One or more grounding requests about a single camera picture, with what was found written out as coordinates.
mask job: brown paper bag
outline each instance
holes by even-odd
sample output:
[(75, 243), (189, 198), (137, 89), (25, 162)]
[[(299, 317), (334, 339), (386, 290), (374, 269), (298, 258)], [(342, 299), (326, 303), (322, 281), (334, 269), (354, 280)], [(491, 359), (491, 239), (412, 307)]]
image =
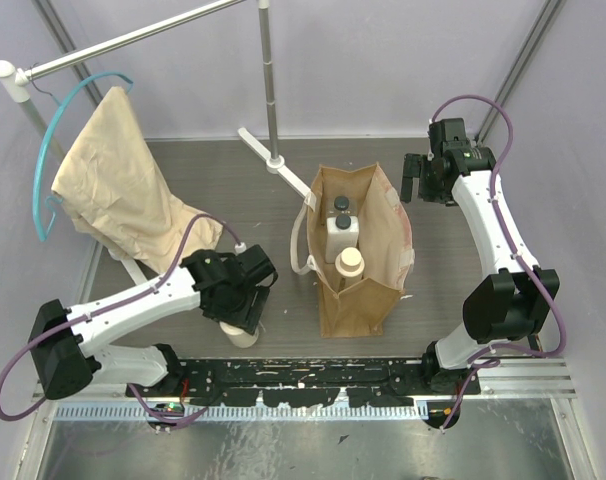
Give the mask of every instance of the brown paper bag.
[[(363, 279), (335, 292), (328, 280), (334, 265), (325, 263), (326, 202), (345, 195), (357, 202), (358, 249), (365, 261)], [(306, 265), (299, 267), (298, 233), (307, 214)], [(321, 166), (292, 230), (292, 269), (318, 276), (319, 315), (323, 337), (382, 335), (385, 317), (404, 293), (405, 277), (414, 265), (410, 220), (398, 194), (376, 164), (354, 172)]]

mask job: black bottle cap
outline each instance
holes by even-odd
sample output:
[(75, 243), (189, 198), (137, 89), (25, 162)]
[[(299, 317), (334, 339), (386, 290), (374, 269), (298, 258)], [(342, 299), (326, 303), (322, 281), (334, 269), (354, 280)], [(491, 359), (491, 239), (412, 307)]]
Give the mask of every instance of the black bottle cap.
[(341, 212), (347, 210), (350, 207), (350, 200), (343, 196), (339, 195), (334, 199), (334, 208), (340, 210)]
[(347, 230), (352, 225), (352, 219), (349, 215), (345, 215), (341, 213), (338, 217), (336, 217), (336, 228), (339, 230)]

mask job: white bag handle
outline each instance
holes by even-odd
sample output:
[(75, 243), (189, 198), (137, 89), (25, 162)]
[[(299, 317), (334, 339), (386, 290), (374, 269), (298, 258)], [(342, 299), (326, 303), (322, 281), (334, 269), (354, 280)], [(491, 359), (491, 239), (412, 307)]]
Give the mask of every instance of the white bag handle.
[(292, 236), (290, 237), (290, 264), (292, 265), (292, 270), (299, 275), (305, 275), (306, 273), (310, 273), (312, 270), (317, 270), (316, 262), (314, 261), (314, 257), (312, 255), (308, 255), (305, 265), (299, 267), (299, 232), (301, 230), (301, 224), (305, 218), (308, 205), (312, 208), (312, 210), (314, 210), (314, 207), (316, 206), (316, 197), (312, 192), (310, 192), (303, 201), (301, 211), (296, 216), (296, 220), (294, 220)]

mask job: vertical pole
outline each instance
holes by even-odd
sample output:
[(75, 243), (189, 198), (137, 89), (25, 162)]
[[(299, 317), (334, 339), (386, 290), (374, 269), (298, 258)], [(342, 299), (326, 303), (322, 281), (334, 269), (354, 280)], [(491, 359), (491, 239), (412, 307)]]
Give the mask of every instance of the vertical pole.
[[(45, 120), (43, 120), (43, 117), (32, 102), (30, 93), (25, 87), (18, 86), (15, 82), (15, 78), (16, 68), (14, 65), (12, 65), (10, 62), (6, 62), (5, 60), (0, 60), (1, 84), (3, 87), (5, 87), (5, 90), (10, 95), (12, 100), (14, 100), (14, 102), (21, 107), (21, 110), (23, 110), (25, 116), (42, 138), (47, 130), (47, 123), (45, 123)], [(61, 147), (59, 142), (57, 142), (54, 138), (52, 139), (51, 148), (60, 160), (65, 158), (65, 150), (63, 150), (63, 147)]]
[(274, 99), (274, 72), (270, 42), (269, 0), (258, 0), (261, 24), (261, 47), (263, 49), (263, 76), (265, 77), (265, 101), (267, 104), (267, 128), (270, 134), (272, 163), (279, 161), (279, 136), (276, 126), (276, 100)]

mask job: gray wall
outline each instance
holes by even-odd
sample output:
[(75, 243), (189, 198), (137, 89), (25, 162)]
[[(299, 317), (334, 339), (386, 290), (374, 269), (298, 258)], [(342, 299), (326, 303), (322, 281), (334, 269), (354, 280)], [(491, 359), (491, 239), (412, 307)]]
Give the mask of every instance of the gray wall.
[(606, 0), (566, 3), (507, 107), (505, 193), (534, 255), (560, 275), (565, 356), (606, 478)]
[[(78, 47), (205, 0), (55, 0)], [(424, 136), (460, 93), (494, 96), (543, 0), (272, 0), (280, 131), (284, 135)], [(148, 137), (266, 134), (255, 0), (89, 62), (136, 82)], [(467, 103), (477, 128), (485, 107)]]
[[(0, 59), (25, 67), (56, 55), (56, 46), (29, 2), (0, 2)], [(66, 72), (39, 84), (63, 97), (75, 79)], [(35, 101), (49, 119), (53, 102), (38, 93)], [(70, 145), (90, 113), (89, 102), (81, 95), (62, 122), (64, 143)], [(42, 303), (56, 297), (66, 303), (74, 300), (90, 246), (88, 238), (74, 233), (64, 215), (48, 242), (39, 242), (30, 213), (39, 145), (38, 135), (0, 85), (0, 370), (25, 344)], [(51, 185), (56, 168), (56, 162), (51, 164), (54, 168), (46, 175), (45, 187)], [(31, 361), (23, 360), (4, 390), (6, 411), (24, 409), (35, 382)], [(13, 424), (0, 421), (0, 479), (14, 472), (29, 427), (30, 419)]]

